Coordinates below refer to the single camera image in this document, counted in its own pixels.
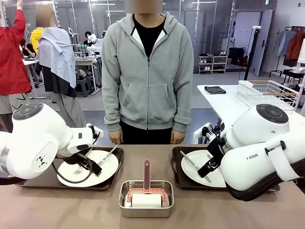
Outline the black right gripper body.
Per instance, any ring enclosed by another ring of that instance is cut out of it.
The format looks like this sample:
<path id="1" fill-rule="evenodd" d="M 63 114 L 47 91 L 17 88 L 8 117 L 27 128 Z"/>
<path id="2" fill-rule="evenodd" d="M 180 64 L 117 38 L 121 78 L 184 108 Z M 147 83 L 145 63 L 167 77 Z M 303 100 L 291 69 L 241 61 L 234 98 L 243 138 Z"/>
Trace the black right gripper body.
<path id="1" fill-rule="evenodd" d="M 219 167 L 221 164 L 221 160 L 224 156 L 224 151 L 222 147 L 225 145 L 224 138 L 215 138 L 210 141 L 207 150 L 212 155 L 212 158 L 208 160 L 205 165 L 207 167 Z"/>

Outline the white round plate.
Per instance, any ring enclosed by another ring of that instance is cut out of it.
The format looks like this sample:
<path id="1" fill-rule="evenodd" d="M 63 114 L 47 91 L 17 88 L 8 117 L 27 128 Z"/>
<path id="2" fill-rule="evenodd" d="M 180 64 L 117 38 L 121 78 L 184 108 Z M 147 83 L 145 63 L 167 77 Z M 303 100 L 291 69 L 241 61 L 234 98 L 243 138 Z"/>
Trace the white round plate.
<path id="1" fill-rule="evenodd" d="M 88 157 L 93 160 L 96 163 L 99 163 L 103 160 L 103 158 L 108 154 L 107 151 L 104 150 L 92 150 L 89 152 Z M 91 187 L 98 185 L 107 179 L 109 179 L 112 175 L 115 174 L 117 168 L 119 167 L 119 161 L 117 157 L 114 154 L 111 154 L 107 157 L 106 160 L 101 164 L 101 174 L 97 177 L 94 173 L 90 175 L 88 179 L 85 181 L 78 183 L 78 184 L 73 184 L 70 182 L 65 181 L 62 179 L 59 175 L 57 175 L 58 180 L 70 187 Z M 63 175 L 66 179 L 70 181 L 80 181 L 83 180 L 87 177 L 89 174 L 89 170 L 81 167 L 78 164 L 74 165 L 69 165 L 66 162 L 63 162 L 59 168 L 58 171 L 61 175 Z"/>
<path id="2" fill-rule="evenodd" d="M 210 154 L 207 150 L 195 150 L 190 153 L 185 153 L 199 168 L 201 168 L 208 160 L 207 154 Z M 210 172 L 207 176 L 212 181 L 209 183 L 205 178 L 201 178 L 196 169 L 186 160 L 182 158 L 181 167 L 183 172 L 193 181 L 204 186 L 214 188 L 226 188 L 221 171 L 217 168 L 215 171 Z"/>

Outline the metal knife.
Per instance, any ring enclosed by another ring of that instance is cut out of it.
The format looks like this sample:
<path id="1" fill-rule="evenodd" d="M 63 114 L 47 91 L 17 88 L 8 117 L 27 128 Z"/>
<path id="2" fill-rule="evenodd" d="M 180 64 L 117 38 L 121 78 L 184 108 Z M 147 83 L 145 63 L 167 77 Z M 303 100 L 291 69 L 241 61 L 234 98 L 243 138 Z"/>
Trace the metal knife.
<path id="1" fill-rule="evenodd" d="M 119 145 L 116 145 L 99 163 L 98 166 L 102 166 L 103 162 L 115 151 L 115 149 L 118 147 Z"/>

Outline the rectangular steel container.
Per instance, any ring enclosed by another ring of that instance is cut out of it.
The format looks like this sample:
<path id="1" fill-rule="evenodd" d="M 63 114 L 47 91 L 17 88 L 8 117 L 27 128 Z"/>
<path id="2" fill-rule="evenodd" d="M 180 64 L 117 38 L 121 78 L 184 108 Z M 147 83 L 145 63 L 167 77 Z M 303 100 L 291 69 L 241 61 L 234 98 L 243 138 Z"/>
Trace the rectangular steel container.
<path id="1" fill-rule="evenodd" d="M 174 210 L 173 186 L 169 181 L 153 180 L 152 188 L 162 188 L 166 193 L 166 202 L 161 207 L 132 207 L 132 201 L 128 202 L 128 191 L 132 188 L 143 188 L 142 180 L 128 180 L 122 183 L 119 194 L 119 206 L 121 214 L 127 218 L 167 218 Z"/>

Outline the person's left hand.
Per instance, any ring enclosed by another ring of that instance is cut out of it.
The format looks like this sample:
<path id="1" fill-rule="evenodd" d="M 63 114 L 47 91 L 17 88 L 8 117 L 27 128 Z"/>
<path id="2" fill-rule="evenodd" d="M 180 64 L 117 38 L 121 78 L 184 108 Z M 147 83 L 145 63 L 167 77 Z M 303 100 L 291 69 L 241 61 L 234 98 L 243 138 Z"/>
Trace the person's left hand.
<path id="1" fill-rule="evenodd" d="M 179 132 L 176 130 L 172 130 L 171 132 L 171 144 L 172 145 L 178 145 L 182 143 L 185 139 L 185 133 L 184 132 Z"/>

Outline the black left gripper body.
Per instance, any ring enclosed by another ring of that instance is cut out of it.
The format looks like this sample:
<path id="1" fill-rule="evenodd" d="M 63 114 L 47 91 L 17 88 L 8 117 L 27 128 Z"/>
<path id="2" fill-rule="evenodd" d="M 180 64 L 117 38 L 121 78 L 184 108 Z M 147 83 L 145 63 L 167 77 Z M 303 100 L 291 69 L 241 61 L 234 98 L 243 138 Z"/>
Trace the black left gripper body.
<path id="1" fill-rule="evenodd" d="M 77 153 L 77 164 L 80 165 L 83 168 L 93 168 L 95 165 L 95 162 L 88 158 L 86 155 L 83 155 L 81 153 Z"/>

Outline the person's left forearm grey sleeve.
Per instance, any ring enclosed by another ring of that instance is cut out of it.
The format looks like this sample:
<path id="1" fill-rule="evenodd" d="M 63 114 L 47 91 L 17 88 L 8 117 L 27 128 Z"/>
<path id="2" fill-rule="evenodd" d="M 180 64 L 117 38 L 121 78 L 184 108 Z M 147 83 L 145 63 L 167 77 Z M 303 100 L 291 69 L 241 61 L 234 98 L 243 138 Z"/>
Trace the person's left forearm grey sleeve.
<path id="1" fill-rule="evenodd" d="M 173 130 L 185 133 L 187 126 L 191 122 L 191 96 L 188 95 L 177 95 L 177 111 L 174 116 Z"/>

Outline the dark brown serving tray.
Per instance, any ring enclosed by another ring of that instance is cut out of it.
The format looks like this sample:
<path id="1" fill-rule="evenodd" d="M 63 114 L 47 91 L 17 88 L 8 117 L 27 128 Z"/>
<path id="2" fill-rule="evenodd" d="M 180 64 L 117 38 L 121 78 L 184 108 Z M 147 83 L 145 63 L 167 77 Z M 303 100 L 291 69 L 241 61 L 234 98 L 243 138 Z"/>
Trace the dark brown serving tray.
<path id="1" fill-rule="evenodd" d="M 207 145 L 203 145 L 202 147 L 177 146 L 172 149 L 171 167 L 173 170 L 176 186 L 185 190 L 217 190 L 217 191 L 227 190 L 227 188 L 214 188 L 214 187 L 204 186 L 191 180 L 182 170 L 181 160 L 183 156 L 180 153 L 180 150 L 182 150 L 185 153 L 190 153 L 195 150 L 207 150 Z"/>
<path id="2" fill-rule="evenodd" d="M 124 150 L 122 148 L 115 149 L 113 155 L 118 159 L 118 168 L 115 173 L 103 182 L 97 185 L 91 185 L 88 187 L 69 187 L 62 184 L 57 178 L 56 172 L 52 167 L 49 167 L 47 171 L 38 176 L 37 178 L 25 180 L 17 183 L 16 185 L 24 188 L 44 188 L 44 189 L 67 189 L 67 190 L 92 190 L 92 191 L 106 191 L 113 186 L 124 161 Z"/>

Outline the person's right hand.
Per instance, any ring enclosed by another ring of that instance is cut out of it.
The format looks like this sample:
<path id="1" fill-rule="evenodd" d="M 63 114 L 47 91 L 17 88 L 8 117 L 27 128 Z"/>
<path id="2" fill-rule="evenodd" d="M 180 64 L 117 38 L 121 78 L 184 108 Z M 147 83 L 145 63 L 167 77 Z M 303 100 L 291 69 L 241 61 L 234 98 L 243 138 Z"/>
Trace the person's right hand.
<path id="1" fill-rule="evenodd" d="M 121 145 L 123 143 L 123 135 L 122 130 L 116 130 L 116 131 L 109 131 L 108 132 L 109 139 L 112 143 L 116 145 Z"/>

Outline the white shoe rack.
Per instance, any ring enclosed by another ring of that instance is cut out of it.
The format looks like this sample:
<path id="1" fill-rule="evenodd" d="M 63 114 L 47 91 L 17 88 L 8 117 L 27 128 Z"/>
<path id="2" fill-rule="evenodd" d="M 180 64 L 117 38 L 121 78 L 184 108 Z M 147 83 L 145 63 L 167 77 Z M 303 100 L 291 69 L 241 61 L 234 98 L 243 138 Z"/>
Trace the white shoe rack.
<path id="1" fill-rule="evenodd" d="M 228 57 L 225 55 L 207 55 L 198 57 L 198 73 L 225 73 Z"/>

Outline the black bags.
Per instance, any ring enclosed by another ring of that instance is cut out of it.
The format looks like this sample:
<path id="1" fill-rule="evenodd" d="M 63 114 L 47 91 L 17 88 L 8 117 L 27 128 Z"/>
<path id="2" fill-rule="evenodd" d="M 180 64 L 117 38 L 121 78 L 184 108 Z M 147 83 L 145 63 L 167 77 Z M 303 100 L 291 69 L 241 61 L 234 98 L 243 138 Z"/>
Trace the black bags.
<path id="1" fill-rule="evenodd" d="M 245 47 L 229 48 L 228 59 L 231 59 L 231 64 L 242 66 L 244 63 Z"/>

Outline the silver table knife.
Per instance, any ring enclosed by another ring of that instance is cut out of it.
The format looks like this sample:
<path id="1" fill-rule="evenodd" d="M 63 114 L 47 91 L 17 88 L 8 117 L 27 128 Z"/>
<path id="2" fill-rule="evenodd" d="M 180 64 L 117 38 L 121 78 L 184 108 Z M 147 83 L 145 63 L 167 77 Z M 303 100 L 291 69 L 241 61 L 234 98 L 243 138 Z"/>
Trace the silver table knife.
<path id="1" fill-rule="evenodd" d="M 180 153 L 183 155 L 184 158 L 186 158 L 186 160 L 196 169 L 196 171 L 199 171 L 199 167 L 182 151 L 180 150 Z M 204 177 L 209 183 L 211 183 L 212 181 L 210 180 L 210 178 L 208 176 Z"/>

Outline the light blue hanging shirt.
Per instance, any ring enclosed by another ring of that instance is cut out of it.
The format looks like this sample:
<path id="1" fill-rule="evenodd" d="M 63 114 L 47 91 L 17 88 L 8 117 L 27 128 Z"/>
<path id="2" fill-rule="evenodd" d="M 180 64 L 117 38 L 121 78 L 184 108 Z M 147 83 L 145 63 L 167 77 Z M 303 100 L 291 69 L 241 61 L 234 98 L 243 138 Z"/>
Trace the light blue hanging shirt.
<path id="1" fill-rule="evenodd" d="M 278 34 L 274 43 L 274 54 L 277 56 L 286 55 L 291 39 L 295 36 L 296 31 L 285 30 Z"/>

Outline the pink lint roller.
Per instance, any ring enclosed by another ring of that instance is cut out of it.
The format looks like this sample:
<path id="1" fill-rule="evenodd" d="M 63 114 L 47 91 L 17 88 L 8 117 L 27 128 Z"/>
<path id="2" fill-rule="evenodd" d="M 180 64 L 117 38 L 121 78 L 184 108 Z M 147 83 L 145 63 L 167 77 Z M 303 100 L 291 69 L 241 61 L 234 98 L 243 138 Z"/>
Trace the pink lint roller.
<path id="1" fill-rule="evenodd" d="M 143 187 L 132 188 L 127 193 L 127 202 L 133 208 L 161 208 L 167 201 L 162 188 L 151 188 L 150 161 L 145 160 L 143 170 Z"/>

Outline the rust orange hanging jacket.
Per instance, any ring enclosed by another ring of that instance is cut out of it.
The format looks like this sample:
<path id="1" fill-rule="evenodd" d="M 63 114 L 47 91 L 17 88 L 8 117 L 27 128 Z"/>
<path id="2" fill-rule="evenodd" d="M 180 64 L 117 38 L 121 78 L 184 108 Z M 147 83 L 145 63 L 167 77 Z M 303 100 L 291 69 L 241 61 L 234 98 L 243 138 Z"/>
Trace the rust orange hanging jacket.
<path id="1" fill-rule="evenodd" d="M 305 39 L 305 32 L 300 31 L 297 32 L 295 36 L 290 40 L 286 53 L 287 60 L 298 59 L 303 44 L 303 39 Z"/>

